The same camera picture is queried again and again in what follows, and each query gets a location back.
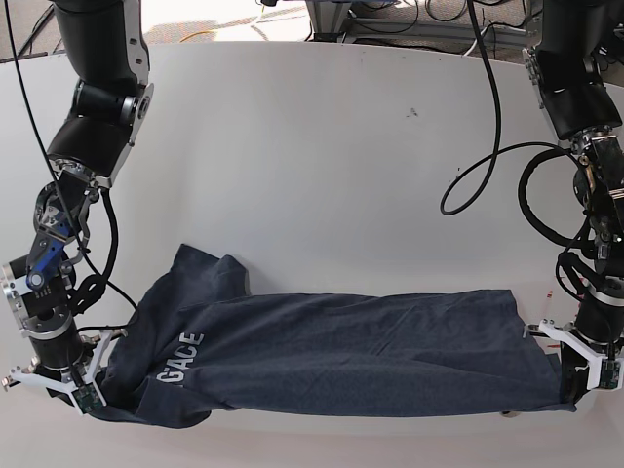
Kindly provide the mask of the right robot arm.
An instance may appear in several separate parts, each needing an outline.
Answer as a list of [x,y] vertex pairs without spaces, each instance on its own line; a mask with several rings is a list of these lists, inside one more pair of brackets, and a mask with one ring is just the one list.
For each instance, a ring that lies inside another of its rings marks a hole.
[[70,110],[41,148],[51,181],[39,192],[29,252],[1,269],[1,288],[34,356],[4,388],[46,389],[79,413],[102,409],[101,359],[125,326],[75,319],[111,287],[119,228],[113,183],[134,148],[154,87],[138,1],[56,1],[61,40],[77,74]]

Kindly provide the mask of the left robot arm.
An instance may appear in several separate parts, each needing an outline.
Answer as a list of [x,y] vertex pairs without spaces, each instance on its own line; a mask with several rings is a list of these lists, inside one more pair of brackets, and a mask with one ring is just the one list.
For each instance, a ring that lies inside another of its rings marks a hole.
[[[555,277],[578,302],[574,320],[542,321],[533,332],[560,344],[562,393],[577,401],[591,390],[623,386],[623,120],[605,86],[599,47],[623,11],[620,1],[545,1],[536,41],[524,58],[558,144],[535,156],[518,188],[523,214],[562,247]],[[575,164],[573,192],[583,223],[571,238],[532,212],[527,186],[535,170],[558,157]]]

